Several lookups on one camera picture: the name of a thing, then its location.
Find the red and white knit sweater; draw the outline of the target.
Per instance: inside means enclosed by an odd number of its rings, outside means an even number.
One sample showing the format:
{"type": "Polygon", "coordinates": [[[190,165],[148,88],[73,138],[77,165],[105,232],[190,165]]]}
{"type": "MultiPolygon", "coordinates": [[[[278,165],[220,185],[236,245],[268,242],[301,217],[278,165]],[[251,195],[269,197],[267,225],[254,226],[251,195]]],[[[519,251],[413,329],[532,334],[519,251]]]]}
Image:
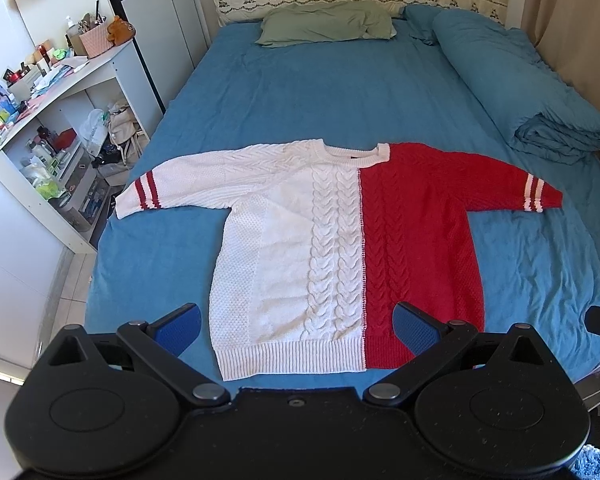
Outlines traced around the red and white knit sweater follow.
{"type": "Polygon", "coordinates": [[[419,143],[369,151],[321,140],[181,156],[137,178],[116,215],[224,209],[209,296],[221,377],[397,368],[402,301],[484,324],[468,216],[540,214],[562,193],[518,167],[419,143]]]}

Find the blue bed sheet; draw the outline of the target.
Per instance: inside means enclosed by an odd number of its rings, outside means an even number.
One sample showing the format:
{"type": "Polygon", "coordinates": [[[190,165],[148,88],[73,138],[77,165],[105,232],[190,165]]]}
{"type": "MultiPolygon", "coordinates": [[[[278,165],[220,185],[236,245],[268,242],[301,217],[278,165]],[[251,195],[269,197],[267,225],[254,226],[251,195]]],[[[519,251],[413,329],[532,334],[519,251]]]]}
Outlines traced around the blue bed sheet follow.
{"type": "Polygon", "coordinates": [[[572,379],[600,366],[600,162],[515,151],[444,52],[269,49],[219,35],[170,103],[98,244],[86,327],[193,302],[184,361],[230,390],[364,389],[411,353],[392,311],[531,324],[572,379]]]}

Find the white shelf desk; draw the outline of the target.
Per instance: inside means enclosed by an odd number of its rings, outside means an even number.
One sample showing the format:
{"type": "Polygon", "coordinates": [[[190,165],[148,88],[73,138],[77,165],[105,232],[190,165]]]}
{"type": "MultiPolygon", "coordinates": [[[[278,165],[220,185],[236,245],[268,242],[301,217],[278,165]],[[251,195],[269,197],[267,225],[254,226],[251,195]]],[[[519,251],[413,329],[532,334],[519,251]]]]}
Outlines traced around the white shelf desk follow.
{"type": "Polygon", "coordinates": [[[88,255],[113,189],[94,167],[96,157],[85,151],[79,126],[94,108],[107,112],[102,149],[117,139],[118,130],[130,129],[117,149],[122,166],[130,168],[163,112],[132,41],[91,60],[69,58],[50,80],[1,133],[0,183],[65,248],[88,255]]]}

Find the rolled blue duvet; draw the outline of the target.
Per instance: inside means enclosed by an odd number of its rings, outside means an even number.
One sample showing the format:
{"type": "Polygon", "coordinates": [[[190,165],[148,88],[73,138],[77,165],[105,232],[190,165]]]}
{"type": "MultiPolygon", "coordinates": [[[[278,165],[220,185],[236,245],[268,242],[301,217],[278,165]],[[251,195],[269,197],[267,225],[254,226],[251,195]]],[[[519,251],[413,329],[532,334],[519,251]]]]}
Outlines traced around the rolled blue duvet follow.
{"type": "Polygon", "coordinates": [[[515,151],[572,165],[600,152],[600,112],[519,28],[467,10],[411,3],[410,34],[437,46],[515,151]]]}

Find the white plastic bag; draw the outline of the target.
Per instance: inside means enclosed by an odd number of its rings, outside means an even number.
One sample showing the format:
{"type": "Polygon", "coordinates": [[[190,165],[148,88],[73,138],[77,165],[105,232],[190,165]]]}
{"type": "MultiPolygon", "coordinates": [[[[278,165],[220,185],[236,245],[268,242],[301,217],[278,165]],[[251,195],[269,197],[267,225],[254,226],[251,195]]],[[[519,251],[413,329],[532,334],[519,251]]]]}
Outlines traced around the white plastic bag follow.
{"type": "Polygon", "coordinates": [[[87,115],[85,122],[79,126],[78,135],[81,143],[92,157],[97,157],[102,144],[108,136],[107,120],[109,114],[100,108],[94,108],[87,115]]]}

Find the pink storage basket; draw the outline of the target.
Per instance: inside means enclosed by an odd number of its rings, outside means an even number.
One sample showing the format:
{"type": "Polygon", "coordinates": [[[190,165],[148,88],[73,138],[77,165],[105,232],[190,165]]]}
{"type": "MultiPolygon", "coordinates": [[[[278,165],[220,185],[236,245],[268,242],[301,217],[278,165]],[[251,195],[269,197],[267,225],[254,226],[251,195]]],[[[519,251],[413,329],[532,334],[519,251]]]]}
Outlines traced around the pink storage basket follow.
{"type": "Polygon", "coordinates": [[[84,47],[85,55],[88,58],[97,58],[110,50],[114,43],[108,37],[108,25],[106,23],[99,24],[85,34],[80,35],[79,38],[84,47]]]}

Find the brown plush toy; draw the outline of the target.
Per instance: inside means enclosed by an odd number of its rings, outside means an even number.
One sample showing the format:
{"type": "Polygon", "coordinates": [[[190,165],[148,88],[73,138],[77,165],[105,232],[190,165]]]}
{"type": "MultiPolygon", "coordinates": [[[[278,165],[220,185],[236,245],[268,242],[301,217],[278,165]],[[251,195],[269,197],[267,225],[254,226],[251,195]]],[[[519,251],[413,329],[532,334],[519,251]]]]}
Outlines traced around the brown plush toy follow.
{"type": "Polygon", "coordinates": [[[120,16],[115,16],[107,26],[107,40],[115,47],[132,40],[135,36],[135,28],[120,16]]]}

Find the white wardrobe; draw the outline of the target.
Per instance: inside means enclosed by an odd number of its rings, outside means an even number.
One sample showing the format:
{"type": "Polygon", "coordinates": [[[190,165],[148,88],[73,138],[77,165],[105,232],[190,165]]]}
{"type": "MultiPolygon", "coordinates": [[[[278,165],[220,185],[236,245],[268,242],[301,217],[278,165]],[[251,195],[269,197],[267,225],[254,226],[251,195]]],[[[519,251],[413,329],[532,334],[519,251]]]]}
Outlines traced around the white wardrobe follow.
{"type": "Polygon", "coordinates": [[[158,105],[166,110],[209,43],[196,0],[110,0],[135,27],[134,42],[158,105]]]}

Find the green pillow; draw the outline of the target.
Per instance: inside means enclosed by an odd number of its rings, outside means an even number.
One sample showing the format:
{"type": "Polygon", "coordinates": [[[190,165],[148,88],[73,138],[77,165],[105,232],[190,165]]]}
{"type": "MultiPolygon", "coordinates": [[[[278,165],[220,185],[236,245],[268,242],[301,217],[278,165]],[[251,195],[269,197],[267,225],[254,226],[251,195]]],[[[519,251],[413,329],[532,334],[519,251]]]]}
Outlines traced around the green pillow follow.
{"type": "Polygon", "coordinates": [[[296,44],[358,39],[389,40],[396,36],[390,13],[368,0],[290,4],[269,13],[257,44],[281,48],[296,44]]]}

